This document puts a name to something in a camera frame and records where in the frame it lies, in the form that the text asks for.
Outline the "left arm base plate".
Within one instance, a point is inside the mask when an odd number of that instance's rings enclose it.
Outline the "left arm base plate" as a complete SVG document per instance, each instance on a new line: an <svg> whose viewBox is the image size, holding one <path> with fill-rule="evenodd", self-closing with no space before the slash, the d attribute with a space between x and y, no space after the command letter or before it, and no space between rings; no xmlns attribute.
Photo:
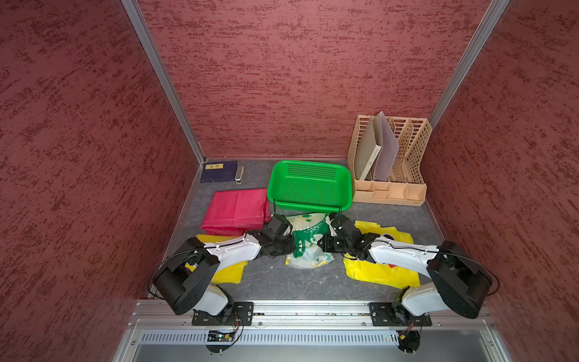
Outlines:
<svg viewBox="0 0 579 362"><path fill-rule="evenodd" d="M254 303L229 303L218 315L194 310L191 320L193 326L250 326L253 320Z"/></svg>

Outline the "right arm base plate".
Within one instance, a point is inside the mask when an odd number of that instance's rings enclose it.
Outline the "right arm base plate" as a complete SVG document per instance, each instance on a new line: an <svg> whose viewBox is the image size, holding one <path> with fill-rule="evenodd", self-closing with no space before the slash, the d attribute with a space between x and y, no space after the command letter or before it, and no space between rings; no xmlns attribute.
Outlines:
<svg viewBox="0 0 579 362"><path fill-rule="evenodd" d="M431 318L415 316L396 303L369 303L369 315L374 327L431 327Z"/></svg>

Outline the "yellow duck raincoat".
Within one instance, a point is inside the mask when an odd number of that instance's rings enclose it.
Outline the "yellow duck raincoat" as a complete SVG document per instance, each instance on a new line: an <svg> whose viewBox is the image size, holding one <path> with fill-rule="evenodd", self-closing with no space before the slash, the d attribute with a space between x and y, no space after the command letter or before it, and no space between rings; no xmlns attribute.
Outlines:
<svg viewBox="0 0 579 362"><path fill-rule="evenodd" d="M395 241L414 244L413 237L406 232L400 232L396 227L381 227L378 223L357 220L355 226L365 234L368 232L380 235L390 235ZM420 287L419 273L396 265L372 264L366 261L354 260L349 256L343 259L346 275L354 280L382 284L389 287L404 289L405 287Z"/></svg>

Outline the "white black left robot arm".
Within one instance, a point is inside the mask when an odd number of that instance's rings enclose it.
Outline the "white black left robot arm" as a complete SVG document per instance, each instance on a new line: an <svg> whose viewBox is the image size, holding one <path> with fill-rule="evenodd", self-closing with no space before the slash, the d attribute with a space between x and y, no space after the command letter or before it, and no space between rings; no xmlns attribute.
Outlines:
<svg viewBox="0 0 579 362"><path fill-rule="evenodd" d="M228 315L233 302L212 280L217 272L240 262L294 253L293 227L282 215L274 215L260 230L220 243L187 239L152 274L151 285L176 315L190 310L213 317Z"/></svg>

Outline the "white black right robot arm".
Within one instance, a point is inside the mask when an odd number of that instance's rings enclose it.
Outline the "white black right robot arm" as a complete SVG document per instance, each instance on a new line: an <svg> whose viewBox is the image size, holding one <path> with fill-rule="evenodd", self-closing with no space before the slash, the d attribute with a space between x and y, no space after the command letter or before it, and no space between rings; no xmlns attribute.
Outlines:
<svg viewBox="0 0 579 362"><path fill-rule="evenodd" d="M492 273L471 259L451 241L441 245L414 245L392 236L363 233L344 214L329 216L330 234L318 241L327 253L343 253L347 259L367 265L393 265L431 279L419 287L405 285L385 307L389 321L406 326L418 318L450 310L475 319L491 289Z"/></svg>

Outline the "dinosaur print raincoat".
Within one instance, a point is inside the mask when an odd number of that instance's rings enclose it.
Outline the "dinosaur print raincoat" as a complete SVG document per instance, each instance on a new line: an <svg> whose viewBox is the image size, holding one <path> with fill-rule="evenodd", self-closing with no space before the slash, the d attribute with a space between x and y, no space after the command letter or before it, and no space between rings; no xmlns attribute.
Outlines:
<svg viewBox="0 0 579 362"><path fill-rule="evenodd" d="M318 246L318 241L330 233L327 214L300 214L289 216L296 249L286 257L285 265L297 269L320 268L333 262L331 253Z"/></svg>

